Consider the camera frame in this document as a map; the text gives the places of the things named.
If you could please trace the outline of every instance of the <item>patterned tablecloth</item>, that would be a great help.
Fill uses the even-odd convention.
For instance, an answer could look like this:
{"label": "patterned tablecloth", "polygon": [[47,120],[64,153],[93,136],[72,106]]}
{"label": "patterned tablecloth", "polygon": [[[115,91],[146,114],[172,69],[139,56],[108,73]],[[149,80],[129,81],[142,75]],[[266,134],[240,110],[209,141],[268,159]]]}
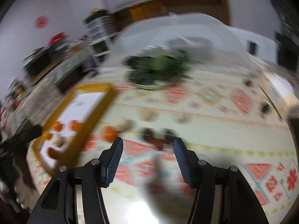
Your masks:
{"label": "patterned tablecloth", "polygon": [[[270,224],[280,223],[299,193],[298,160],[292,134],[276,111],[262,118],[260,104],[266,95],[255,82],[243,84],[243,77],[195,69],[191,79],[160,91],[135,89],[125,79],[124,69],[101,75],[90,82],[111,81],[118,97],[101,118],[80,155],[84,165],[111,144],[101,139],[105,125],[115,125],[120,117],[134,126],[120,136],[124,152],[109,188],[103,197],[110,223],[185,223],[194,191],[183,182],[173,149],[156,151],[140,136],[143,127],[176,131],[200,159],[217,167],[236,165],[261,203]],[[140,118],[142,108],[155,112],[152,122]],[[188,114],[188,122],[178,124],[177,112]],[[50,176],[28,151],[27,161],[41,193]],[[84,223],[80,190],[77,195],[79,223]]]}

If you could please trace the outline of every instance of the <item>red circular wall decoration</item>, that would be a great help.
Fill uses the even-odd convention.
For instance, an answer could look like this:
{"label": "red circular wall decoration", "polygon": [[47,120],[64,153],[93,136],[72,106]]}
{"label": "red circular wall decoration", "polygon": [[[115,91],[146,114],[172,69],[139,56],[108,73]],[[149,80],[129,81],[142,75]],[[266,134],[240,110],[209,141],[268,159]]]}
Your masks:
{"label": "red circular wall decoration", "polygon": [[35,26],[38,29],[44,28],[48,24],[48,18],[46,16],[40,16],[35,20]]}

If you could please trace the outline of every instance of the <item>white wall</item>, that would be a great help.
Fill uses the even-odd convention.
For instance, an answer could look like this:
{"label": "white wall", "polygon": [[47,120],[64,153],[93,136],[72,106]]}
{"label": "white wall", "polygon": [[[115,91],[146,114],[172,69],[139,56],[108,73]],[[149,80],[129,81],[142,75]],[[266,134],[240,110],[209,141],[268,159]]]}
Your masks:
{"label": "white wall", "polygon": [[[25,56],[60,32],[71,40],[81,37],[86,33],[82,20],[91,9],[103,7],[101,0],[16,0],[0,23],[0,99],[14,78],[25,76]],[[35,20],[43,15],[48,25],[35,28]]]}
{"label": "white wall", "polygon": [[270,39],[281,31],[280,19],[270,0],[229,0],[231,26],[246,29]]}

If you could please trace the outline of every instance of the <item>metal screw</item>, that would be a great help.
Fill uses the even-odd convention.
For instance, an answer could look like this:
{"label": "metal screw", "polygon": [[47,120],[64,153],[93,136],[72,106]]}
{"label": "metal screw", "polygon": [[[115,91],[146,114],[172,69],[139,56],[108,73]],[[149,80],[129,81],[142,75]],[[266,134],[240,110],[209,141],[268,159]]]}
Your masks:
{"label": "metal screw", "polygon": [[100,161],[97,158],[92,159],[92,161],[91,161],[92,165],[97,165],[99,162]]}
{"label": "metal screw", "polygon": [[233,171],[233,172],[238,172],[238,168],[236,167],[236,166],[231,166],[231,170]]}
{"label": "metal screw", "polygon": [[203,159],[200,159],[200,160],[198,160],[198,164],[201,165],[201,166],[204,166],[204,165],[207,164],[207,162]]}
{"label": "metal screw", "polygon": [[59,171],[60,171],[60,172],[64,172],[64,171],[67,170],[67,169],[68,169],[67,166],[61,166],[61,167],[59,168]]}

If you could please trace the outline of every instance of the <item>green plant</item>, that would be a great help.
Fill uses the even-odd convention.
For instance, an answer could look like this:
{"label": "green plant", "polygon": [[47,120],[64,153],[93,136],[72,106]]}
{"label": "green plant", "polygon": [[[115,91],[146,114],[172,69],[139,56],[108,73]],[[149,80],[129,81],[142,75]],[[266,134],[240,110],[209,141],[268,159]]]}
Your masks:
{"label": "green plant", "polygon": [[190,59],[184,50],[174,56],[132,57],[128,65],[133,69],[129,80],[134,84],[152,85],[157,81],[170,81],[173,78],[186,78]]}

